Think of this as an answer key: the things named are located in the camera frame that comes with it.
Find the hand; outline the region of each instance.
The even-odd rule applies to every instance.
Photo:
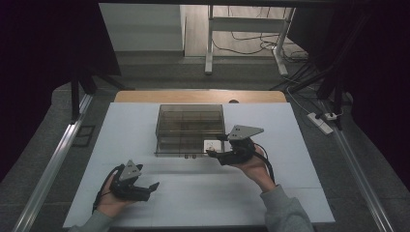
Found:
[[[257,153],[264,156],[260,147],[255,145],[255,149]],[[265,162],[256,156],[253,156],[250,160],[244,163],[232,164],[232,166],[241,169],[245,175],[259,185],[263,192],[270,191],[276,187],[276,184],[272,181],[266,170]]]
[[[111,175],[111,177],[109,177],[108,181],[106,182],[102,190],[102,198],[100,200],[100,204],[97,207],[98,211],[111,218],[115,218],[118,214],[120,214],[121,211],[123,211],[124,207],[135,203],[135,201],[122,200],[115,197],[115,195],[109,190],[113,178],[114,175]]]

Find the white tabletop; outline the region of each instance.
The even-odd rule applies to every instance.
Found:
[[[133,228],[263,225],[259,187],[216,159],[157,158],[160,103],[112,103],[64,227],[83,224],[106,175],[133,160],[143,164],[135,185],[160,182],[147,202],[130,205],[114,226]],[[312,222],[335,221],[289,103],[223,105],[225,129],[263,128],[252,137],[268,152],[277,184],[298,197]]]

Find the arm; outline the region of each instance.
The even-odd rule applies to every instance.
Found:
[[[255,146],[256,152],[263,155]],[[299,200],[289,198],[281,186],[277,186],[266,170],[265,163],[252,157],[245,163],[233,165],[241,169],[262,190],[261,198],[267,208],[265,223],[269,231],[313,231],[308,215]]]
[[[126,206],[134,203],[133,201],[118,199],[110,192],[109,186],[111,185],[113,177],[114,175],[108,179],[102,191],[102,199],[97,210],[94,211],[84,225],[75,225],[69,230],[69,232],[106,232],[114,221],[114,218],[119,215]]]

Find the clear plastic box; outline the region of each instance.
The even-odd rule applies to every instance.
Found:
[[[205,140],[225,134],[221,104],[162,104],[157,121],[157,157],[206,156]]]

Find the person's left hand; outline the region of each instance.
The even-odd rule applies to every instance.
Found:
[[[102,198],[100,200],[99,206],[97,207],[98,211],[111,218],[114,218],[118,214],[120,214],[126,206],[135,203],[135,201],[122,200],[115,197],[115,195],[109,190],[109,186],[111,186],[113,178],[114,175],[111,175],[111,177],[109,177],[108,181],[106,182],[102,190]]]

